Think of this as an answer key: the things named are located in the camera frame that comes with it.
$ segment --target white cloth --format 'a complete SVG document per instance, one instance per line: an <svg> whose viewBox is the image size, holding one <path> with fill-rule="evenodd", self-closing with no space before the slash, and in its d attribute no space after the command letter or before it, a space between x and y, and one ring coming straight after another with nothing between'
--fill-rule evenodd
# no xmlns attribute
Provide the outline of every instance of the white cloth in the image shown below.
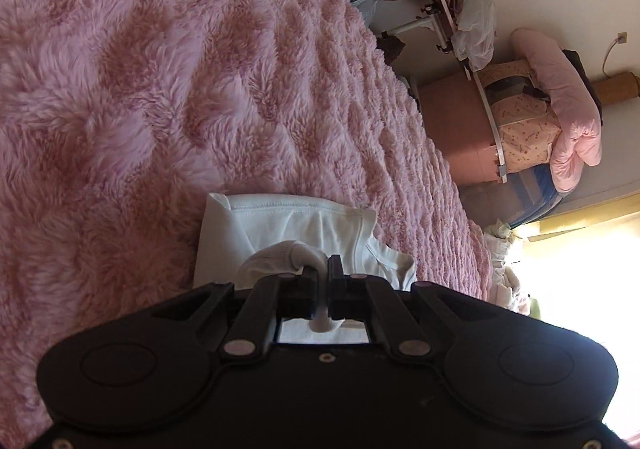
<svg viewBox="0 0 640 449"><path fill-rule="evenodd" d="M339 254L345 274L384 277L394 289L409 290L416 281L414 258L374 238L375 225L374 210L320 198L212 193L200 230L193 286L234 283L239 289L251 288L259 277L299 272L303 265L326 274L328 256ZM357 343L367 342L367 334L356 321L334 321L331 331L319 333L308 321L295 319L282 324L279 342Z"/></svg>

